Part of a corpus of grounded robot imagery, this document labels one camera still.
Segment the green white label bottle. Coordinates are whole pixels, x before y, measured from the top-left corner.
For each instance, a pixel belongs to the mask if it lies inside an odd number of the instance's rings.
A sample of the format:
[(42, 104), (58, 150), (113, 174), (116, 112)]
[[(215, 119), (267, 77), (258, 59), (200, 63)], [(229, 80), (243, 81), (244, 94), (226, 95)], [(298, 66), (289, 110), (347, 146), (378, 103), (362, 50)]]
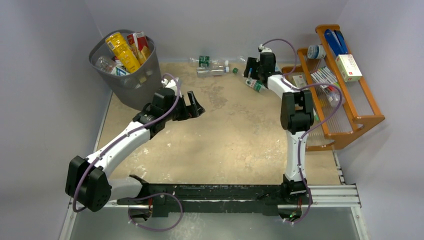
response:
[(258, 80), (250, 77), (245, 78), (243, 76), (243, 72), (237, 67), (233, 68), (232, 73), (237, 76), (237, 78), (240, 79), (246, 86), (248, 86), (257, 93), (264, 93), (267, 90), (267, 88)]

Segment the amber tea bottle red label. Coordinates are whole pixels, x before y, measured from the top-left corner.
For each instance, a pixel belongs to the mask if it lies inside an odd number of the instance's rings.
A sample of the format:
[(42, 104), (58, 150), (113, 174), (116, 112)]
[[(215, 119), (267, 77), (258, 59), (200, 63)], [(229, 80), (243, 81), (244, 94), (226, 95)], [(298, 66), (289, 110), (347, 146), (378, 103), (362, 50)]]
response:
[(126, 36), (131, 51), (142, 66), (151, 55), (147, 37), (143, 31), (133, 32)]

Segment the clear bottle white cap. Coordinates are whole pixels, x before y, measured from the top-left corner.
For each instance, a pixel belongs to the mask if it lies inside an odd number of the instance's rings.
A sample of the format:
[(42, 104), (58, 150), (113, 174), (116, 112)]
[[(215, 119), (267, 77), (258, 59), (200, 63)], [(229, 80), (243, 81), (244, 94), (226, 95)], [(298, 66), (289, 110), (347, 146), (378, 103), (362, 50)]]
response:
[(117, 64), (109, 57), (101, 55), (95, 62), (95, 67), (103, 72), (115, 75)]

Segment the yellow plastic bottle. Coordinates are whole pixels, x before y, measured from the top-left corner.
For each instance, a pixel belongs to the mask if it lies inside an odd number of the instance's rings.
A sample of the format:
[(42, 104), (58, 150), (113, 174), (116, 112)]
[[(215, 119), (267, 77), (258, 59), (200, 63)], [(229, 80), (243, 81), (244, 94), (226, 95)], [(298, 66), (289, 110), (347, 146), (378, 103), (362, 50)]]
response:
[(129, 73), (135, 73), (141, 67), (139, 60), (120, 32), (106, 37), (105, 43)]

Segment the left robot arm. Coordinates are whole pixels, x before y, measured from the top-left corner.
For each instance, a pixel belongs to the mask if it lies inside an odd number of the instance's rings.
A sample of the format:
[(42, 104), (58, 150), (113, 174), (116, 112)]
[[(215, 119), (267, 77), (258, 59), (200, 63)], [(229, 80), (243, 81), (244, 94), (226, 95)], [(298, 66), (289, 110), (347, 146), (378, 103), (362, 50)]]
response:
[(162, 131), (168, 121), (185, 121), (200, 117), (206, 110), (192, 91), (184, 96), (173, 88), (162, 87), (152, 101), (137, 113), (128, 126), (98, 151), (75, 156), (69, 163), (65, 193), (72, 198), (72, 209), (97, 212), (113, 200), (130, 198), (138, 205), (146, 203), (149, 191), (137, 176), (110, 180), (112, 172), (133, 151)]

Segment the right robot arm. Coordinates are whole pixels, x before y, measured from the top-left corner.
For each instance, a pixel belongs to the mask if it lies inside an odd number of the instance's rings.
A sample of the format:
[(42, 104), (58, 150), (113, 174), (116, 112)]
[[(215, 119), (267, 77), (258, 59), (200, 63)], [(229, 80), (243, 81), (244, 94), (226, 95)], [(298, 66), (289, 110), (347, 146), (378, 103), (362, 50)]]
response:
[(267, 48), (259, 57), (247, 59), (243, 74), (250, 87), (270, 90), (281, 99), (280, 124), (287, 136), (287, 162), (280, 196), (292, 204), (307, 191), (304, 164), (307, 131), (314, 124), (312, 94), (286, 80), (277, 69), (275, 54)]

